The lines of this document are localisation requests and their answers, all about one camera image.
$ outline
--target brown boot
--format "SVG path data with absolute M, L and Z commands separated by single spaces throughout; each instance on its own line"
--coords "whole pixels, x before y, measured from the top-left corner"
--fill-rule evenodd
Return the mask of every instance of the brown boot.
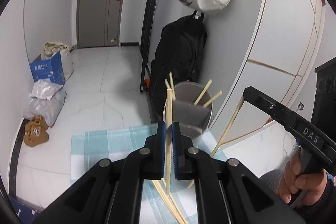
M 44 130 L 47 130 L 49 128 L 42 115 L 34 115 L 31 118 L 31 124 L 33 126 L 41 127 Z
M 49 140 L 48 133 L 42 128 L 28 123 L 25 126 L 26 133 L 23 137 L 23 141 L 27 146 L 36 146 L 41 143 L 45 143 Z

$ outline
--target person's leg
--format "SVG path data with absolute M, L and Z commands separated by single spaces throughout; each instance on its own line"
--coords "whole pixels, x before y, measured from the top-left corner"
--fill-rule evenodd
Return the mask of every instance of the person's leg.
M 262 175 L 260 180 L 275 192 L 283 173 L 284 172 L 282 170 L 275 169 Z

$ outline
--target black backpack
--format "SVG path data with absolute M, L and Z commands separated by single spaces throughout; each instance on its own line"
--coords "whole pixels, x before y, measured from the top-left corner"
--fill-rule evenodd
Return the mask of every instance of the black backpack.
M 158 115 L 162 116 L 167 96 L 165 79 L 173 74 L 174 85 L 182 81 L 197 82 L 201 70 L 207 33 L 204 14 L 195 19 L 194 12 L 166 25 L 152 61 L 149 95 Z

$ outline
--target device handle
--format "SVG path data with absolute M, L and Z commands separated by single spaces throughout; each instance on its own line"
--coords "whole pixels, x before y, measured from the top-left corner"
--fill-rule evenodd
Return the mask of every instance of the device handle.
M 301 160 L 300 175 L 315 174 L 321 172 L 322 167 L 320 163 L 317 160 L 315 160 L 307 150 L 304 150 L 303 148 L 301 148 L 300 151 L 300 160 Z M 292 199 L 288 205 L 291 208 L 295 208 L 296 205 L 298 205 L 298 203 L 304 198 L 307 191 L 308 190 L 299 189 L 296 194 L 292 194 Z

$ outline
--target checkered tablecloth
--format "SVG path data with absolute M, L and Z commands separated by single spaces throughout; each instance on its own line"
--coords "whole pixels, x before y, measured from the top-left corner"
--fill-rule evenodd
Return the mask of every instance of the checkered tablecloth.
M 86 171 L 100 159 L 109 158 L 111 161 L 126 158 L 126 156 L 144 146 L 148 136 L 156 134 L 157 124 L 143 127 L 130 127 L 117 131 L 92 131 L 82 135 L 73 135 L 71 141 L 71 183 L 78 180 Z M 207 131 L 202 135 L 198 147 L 210 153 L 216 141 Z M 214 158 L 227 160 L 219 150 Z M 177 181 L 172 170 L 171 192 L 179 208 L 189 224 L 197 224 L 197 206 L 194 187 L 188 189 L 190 181 Z M 153 183 L 145 180 L 142 192 L 140 211 L 141 224 L 176 224 L 166 205 L 157 193 Z

